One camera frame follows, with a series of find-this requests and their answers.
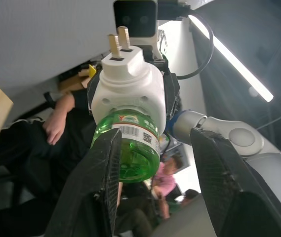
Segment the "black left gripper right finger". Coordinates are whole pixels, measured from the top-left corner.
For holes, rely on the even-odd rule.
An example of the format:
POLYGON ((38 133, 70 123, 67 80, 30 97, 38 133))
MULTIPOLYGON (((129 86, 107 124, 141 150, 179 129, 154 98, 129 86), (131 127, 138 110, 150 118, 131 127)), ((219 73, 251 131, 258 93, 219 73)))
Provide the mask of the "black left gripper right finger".
POLYGON ((281 237, 281 202, 227 139, 190 131, 200 188, 219 237, 281 237))

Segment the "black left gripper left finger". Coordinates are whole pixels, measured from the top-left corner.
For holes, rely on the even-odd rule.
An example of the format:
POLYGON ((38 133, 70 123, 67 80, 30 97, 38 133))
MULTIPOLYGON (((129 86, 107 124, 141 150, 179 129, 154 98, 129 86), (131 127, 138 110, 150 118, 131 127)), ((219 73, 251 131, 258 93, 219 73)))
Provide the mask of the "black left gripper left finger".
POLYGON ((75 167, 45 231, 47 237, 111 237, 120 176, 121 131, 101 134, 75 167))

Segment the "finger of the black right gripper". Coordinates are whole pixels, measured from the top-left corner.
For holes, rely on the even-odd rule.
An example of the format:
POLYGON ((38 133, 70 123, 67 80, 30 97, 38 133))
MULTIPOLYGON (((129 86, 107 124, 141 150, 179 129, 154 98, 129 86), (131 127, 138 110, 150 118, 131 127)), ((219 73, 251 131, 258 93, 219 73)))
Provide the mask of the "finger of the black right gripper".
POLYGON ((171 72, 164 74, 164 93, 166 120, 169 121, 180 111, 180 85, 176 74, 171 72))
POLYGON ((92 115, 92 101, 100 80, 100 72, 97 72, 87 84, 87 104, 89 114, 92 115))

